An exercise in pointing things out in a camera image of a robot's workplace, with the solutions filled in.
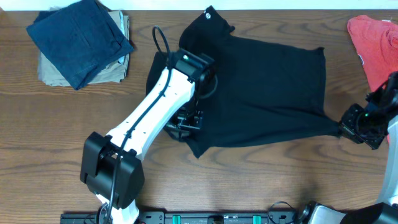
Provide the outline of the black t-shirt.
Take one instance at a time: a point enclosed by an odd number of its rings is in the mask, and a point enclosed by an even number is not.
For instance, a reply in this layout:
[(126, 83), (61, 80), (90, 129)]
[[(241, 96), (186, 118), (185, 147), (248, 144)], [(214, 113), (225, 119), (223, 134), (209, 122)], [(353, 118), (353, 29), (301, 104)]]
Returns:
[(217, 84), (198, 102), (203, 123), (189, 134), (169, 132), (200, 157), (211, 147), (246, 147), (338, 136), (324, 112), (324, 49), (300, 49), (233, 35), (208, 7), (183, 32), (179, 46), (215, 61)]

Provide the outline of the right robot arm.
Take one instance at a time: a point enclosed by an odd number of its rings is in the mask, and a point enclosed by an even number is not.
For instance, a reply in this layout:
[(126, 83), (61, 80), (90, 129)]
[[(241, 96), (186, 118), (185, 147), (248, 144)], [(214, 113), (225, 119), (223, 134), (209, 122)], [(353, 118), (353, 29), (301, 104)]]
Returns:
[(397, 72), (366, 96), (365, 107), (353, 104), (340, 121), (341, 133), (355, 143), (379, 149), (388, 143), (381, 189), (372, 205), (341, 211), (310, 202), (295, 223), (397, 223)]

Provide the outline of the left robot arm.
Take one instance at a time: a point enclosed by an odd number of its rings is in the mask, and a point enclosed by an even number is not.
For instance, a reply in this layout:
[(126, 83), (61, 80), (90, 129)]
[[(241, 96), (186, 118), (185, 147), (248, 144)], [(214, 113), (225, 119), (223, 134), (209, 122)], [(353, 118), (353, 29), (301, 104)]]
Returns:
[(100, 199), (95, 223), (134, 223), (144, 185), (142, 161), (162, 129), (176, 138), (200, 130), (198, 100), (217, 86), (215, 61), (184, 49), (167, 54), (157, 83), (139, 106), (105, 136), (91, 133), (83, 146), (80, 180)]

